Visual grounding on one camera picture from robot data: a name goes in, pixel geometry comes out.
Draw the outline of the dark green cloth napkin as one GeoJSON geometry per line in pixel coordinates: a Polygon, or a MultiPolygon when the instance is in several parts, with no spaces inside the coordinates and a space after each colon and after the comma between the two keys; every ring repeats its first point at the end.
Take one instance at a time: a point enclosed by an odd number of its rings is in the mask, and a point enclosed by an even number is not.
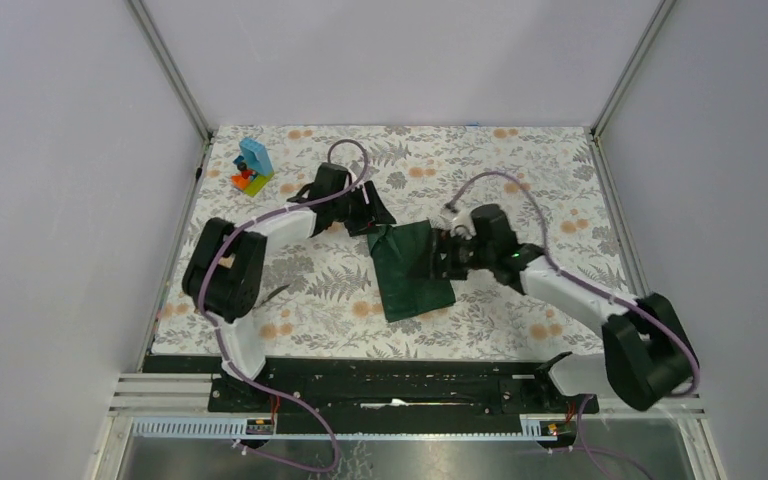
{"type": "Polygon", "coordinates": [[[388,323],[452,306],[456,296],[451,282],[412,273],[425,250],[432,226],[428,220],[381,226],[366,236],[383,313],[388,323]]]}

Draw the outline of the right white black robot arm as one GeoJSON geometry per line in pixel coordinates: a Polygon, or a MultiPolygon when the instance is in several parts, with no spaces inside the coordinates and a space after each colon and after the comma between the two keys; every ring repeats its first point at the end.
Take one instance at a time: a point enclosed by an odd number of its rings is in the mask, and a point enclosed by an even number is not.
{"type": "Polygon", "coordinates": [[[698,360],[668,299],[611,293],[571,274],[546,248],[520,242],[497,204],[475,208],[451,229],[433,229],[411,273],[464,281],[478,270],[561,310],[602,342],[597,354],[562,353],[541,365],[533,396],[543,410],[557,412],[582,395],[613,395],[646,411],[697,381],[698,360]]]}

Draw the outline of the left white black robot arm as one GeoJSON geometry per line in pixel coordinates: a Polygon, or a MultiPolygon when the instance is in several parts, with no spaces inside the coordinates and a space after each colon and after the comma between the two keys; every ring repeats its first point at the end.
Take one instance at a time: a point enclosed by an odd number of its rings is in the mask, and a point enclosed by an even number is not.
{"type": "Polygon", "coordinates": [[[182,278],[182,291],[213,324],[222,369],[236,378],[232,398],[248,411],[269,401],[258,375],[266,364],[251,313],[261,291],[266,256],[311,239],[334,223],[350,236],[394,225],[374,183],[352,185],[347,168],[323,163],[314,180],[282,207],[236,225],[219,217],[203,227],[182,278]]]}

